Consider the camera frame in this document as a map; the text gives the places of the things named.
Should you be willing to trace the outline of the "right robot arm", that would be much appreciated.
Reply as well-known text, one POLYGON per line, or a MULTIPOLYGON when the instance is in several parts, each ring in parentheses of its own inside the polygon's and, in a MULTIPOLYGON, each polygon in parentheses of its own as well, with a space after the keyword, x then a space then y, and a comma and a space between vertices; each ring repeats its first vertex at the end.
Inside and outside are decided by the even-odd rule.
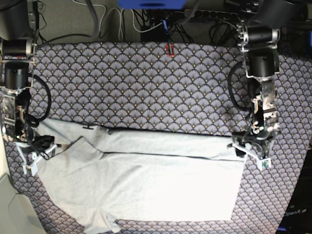
POLYGON ((33 128, 48 117, 52 102, 47 84, 30 67, 36 65, 39 11, 36 0, 0 2, 0 87, 3 90, 2 135, 6 141, 31 143, 37 140, 33 128), (29 114, 30 89, 37 81, 45 89, 48 106, 40 118, 29 114))

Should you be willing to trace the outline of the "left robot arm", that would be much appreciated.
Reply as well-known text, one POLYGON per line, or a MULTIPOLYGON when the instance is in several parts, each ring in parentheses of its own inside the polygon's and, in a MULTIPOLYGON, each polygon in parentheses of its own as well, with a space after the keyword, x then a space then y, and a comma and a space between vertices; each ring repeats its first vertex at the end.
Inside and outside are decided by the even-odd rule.
POLYGON ((248 112, 251 123, 244 132, 234 133, 235 141, 249 143, 264 151, 275 141, 280 129, 276 107, 277 89, 274 76, 280 73, 278 42, 280 29, 307 0, 263 0, 258 12, 237 25, 243 66, 248 79, 250 107, 242 107, 235 100, 232 89, 234 69, 227 77, 228 91, 235 108, 248 112))

